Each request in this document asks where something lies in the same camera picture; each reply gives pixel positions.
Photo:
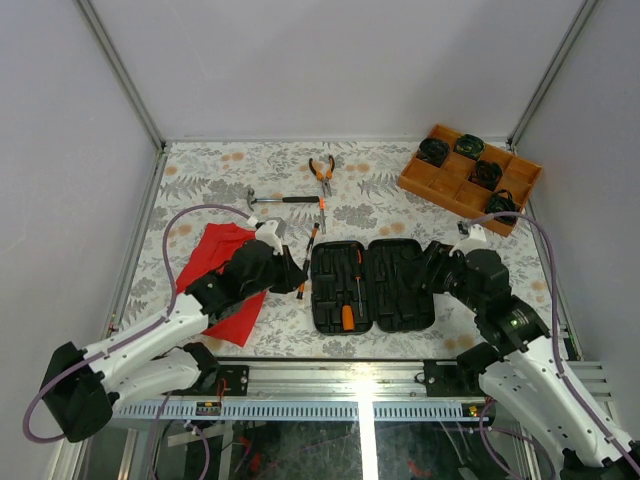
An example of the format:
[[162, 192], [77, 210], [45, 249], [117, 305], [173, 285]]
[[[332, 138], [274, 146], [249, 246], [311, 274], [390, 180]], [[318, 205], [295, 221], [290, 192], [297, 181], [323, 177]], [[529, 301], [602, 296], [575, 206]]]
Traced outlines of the small black orange screwdriver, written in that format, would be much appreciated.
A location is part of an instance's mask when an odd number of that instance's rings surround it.
[[302, 300], [302, 299], [304, 298], [305, 286], [306, 286], [306, 282], [303, 282], [303, 283], [299, 286], [299, 288], [298, 288], [298, 290], [297, 290], [297, 295], [296, 295], [296, 298], [297, 298], [298, 300]]

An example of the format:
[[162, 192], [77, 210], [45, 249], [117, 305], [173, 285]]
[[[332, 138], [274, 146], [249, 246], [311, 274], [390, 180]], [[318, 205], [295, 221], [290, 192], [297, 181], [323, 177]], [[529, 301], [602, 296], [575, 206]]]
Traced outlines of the black orange screwdriver large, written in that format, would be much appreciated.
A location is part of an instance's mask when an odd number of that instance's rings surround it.
[[359, 316], [364, 317], [364, 306], [362, 299], [362, 289], [361, 289], [361, 281], [362, 281], [362, 256], [359, 247], [356, 244], [352, 244], [350, 246], [350, 251], [352, 252], [355, 260], [354, 265], [354, 278], [356, 280], [357, 287], [357, 296], [358, 296], [358, 311]]

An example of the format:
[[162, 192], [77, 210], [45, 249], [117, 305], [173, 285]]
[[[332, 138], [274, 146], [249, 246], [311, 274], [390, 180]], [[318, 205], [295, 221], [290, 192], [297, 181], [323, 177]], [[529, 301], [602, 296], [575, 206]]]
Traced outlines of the black plastic tool case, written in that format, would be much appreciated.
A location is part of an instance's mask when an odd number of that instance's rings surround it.
[[[362, 256], [364, 317], [359, 316], [355, 260], [350, 246]], [[311, 253], [311, 311], [316, 331], [323, 335], [356, 335], [376, 326], [385, 333], [421, 331], [435, 323], [433, 296], [411, 287], [421, 258], [421, 245], [409, 238], [378, 239], [363, 245], [333, 241], [316, 245]], [[356, 328], [344, 332], [341, 306], [345, 293], [357, 303]]]

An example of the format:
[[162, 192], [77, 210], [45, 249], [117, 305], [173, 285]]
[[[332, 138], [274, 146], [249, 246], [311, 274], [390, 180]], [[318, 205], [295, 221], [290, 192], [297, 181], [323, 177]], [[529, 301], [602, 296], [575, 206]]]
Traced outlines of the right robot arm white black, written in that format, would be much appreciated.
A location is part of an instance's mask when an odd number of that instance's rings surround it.
[[558, 355], [532, 306], [513, 294], [491, 250], [467, 254], [433, 241], [417, 281], [474, 314], [482, 343], [459, 355], [458, 387], [495, 400], [539, 442], [563, 479], [636, 479], [639, 443], [621, 429]]

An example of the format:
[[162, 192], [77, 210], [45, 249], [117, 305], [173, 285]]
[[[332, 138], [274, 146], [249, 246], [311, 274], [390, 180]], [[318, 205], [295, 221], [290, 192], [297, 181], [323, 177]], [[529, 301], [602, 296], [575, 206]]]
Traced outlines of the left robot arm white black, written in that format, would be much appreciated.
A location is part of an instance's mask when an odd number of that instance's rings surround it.
[[221, 379], [219, 364], [192, 336], [236, 314], [246, 300], [293, 292], [306, 279], [287, 248], [249, 240], [176, 295], [167, 313], [84, 348], [60, 346], [41, 389], [62, 438], [85, 440], [114, 412], [156, 395], [212, 392]]

